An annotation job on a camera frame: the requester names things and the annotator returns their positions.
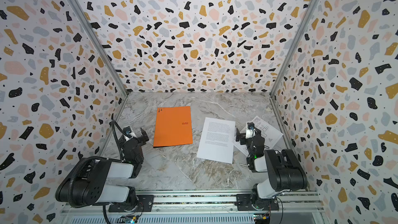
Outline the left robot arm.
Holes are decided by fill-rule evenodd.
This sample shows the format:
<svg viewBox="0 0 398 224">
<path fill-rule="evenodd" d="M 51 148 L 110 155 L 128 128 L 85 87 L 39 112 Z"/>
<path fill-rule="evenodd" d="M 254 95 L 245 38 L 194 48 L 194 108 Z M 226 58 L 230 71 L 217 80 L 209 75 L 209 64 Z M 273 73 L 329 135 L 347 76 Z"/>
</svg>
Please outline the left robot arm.
<svg viewBox="0 0 398 224">
<path fill-rule="evenodd" d="M 121 159 L 99 156 L 82 158 L 61 182 L 55 198 L 74 208 L 91 205 L 115 204 L 122 211 L 140 206 L 133 186 L 109 185 L 109 179 L 137 178 L 144 162 L 142 146 L 149 141 L 147 133 L 140 129 L 137 136 L 130 127 L 123 128 L 117 141 Z"/>
</svg>

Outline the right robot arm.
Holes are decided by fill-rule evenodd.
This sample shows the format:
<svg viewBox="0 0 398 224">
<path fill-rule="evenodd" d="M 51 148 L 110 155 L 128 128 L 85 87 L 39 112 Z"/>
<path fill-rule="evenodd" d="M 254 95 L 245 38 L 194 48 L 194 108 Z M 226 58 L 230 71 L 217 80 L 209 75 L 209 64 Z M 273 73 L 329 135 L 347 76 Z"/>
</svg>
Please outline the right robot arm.
<svg viewBox="0 0 398 224">
<path fill-rule="evenodd" d="M 266 145 L 267 142 L 265 131 L 258 129 L 253 122 L 247 123 L 244 132 L 236 129 L 236 143 L 248 151 L 248 169 L 253 173 L 267 174 L 267 179 L 254 184 L 249 194 L 236 196 L 239 211 L 278 210 L 279 195 L 307 187 L 306 174 L 294 151 L 274 150 Z"/>
</svg>

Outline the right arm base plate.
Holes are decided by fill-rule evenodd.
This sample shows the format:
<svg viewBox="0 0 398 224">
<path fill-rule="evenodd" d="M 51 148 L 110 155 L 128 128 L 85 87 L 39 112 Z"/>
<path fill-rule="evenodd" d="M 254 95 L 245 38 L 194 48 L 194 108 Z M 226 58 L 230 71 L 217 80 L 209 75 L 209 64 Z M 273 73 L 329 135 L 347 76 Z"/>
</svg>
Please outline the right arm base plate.
<svg viewBox="0 0 398 224">
<path fill-rule="evenodd" d="M 279 205 L 276 199 L 261 199 L 252 196 L 251 194 L 236 195 L 236 202 L 238 211 L 278 211 Z"/>
</svg>

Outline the orange folder black inside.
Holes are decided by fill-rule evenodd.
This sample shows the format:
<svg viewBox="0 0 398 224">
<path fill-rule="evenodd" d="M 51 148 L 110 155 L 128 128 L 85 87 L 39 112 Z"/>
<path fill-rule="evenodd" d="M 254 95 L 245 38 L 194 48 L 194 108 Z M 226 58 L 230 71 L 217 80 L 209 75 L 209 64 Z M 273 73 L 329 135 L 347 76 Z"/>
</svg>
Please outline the orange folder black inside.
<svg viewBox="0 0 398 224">
<path fill-rule="evenodd" d="M 158 108 L 153 147 L 171 147 L 192 143 L 191 108 L 189 106 Z"/>
</svg>

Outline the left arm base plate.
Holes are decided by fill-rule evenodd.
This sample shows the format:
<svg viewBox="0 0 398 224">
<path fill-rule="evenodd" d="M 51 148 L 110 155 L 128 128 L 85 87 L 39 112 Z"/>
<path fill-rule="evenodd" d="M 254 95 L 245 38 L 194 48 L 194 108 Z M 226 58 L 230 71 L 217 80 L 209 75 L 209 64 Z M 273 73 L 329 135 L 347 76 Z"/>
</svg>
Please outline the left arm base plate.
<svg viewBox="0 0 398 224">
<path fill-rule="evenodd" d="M 123 203 L 114 203 L 108 209 L 110 213 L 134 214 L 151 212 L 154 195 L 137 195 L 132 200 Z"/>
</svg>

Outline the white technical drawing sheet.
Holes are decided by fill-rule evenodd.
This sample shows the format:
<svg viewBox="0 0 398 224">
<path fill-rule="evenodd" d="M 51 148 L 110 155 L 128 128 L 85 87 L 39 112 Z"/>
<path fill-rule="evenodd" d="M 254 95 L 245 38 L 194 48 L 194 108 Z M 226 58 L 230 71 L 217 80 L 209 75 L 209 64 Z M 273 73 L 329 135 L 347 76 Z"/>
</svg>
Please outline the white technical drawing sheet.
<svg viewBox="0 0 398 224">
<path fill-rule="evenodd" d="M 278 131 L 275 127 L 267 123 L 265 120 L 261 119 L 260 117 L 256 116 L 252 121 L 255 124 L 255 130 L 260 130 L 262 132 L 262 136 L 264 137 L 264 149 L 272 149 L 275 145 L 279 142 L 282 138 L 283 134 Z M 246 132 L 246 127 L 243 128 L 240 133 Z M 242 149 L 239 148 L 239 143 L 233 142 L 234 146 L 242 152 Z"/>
</svg>

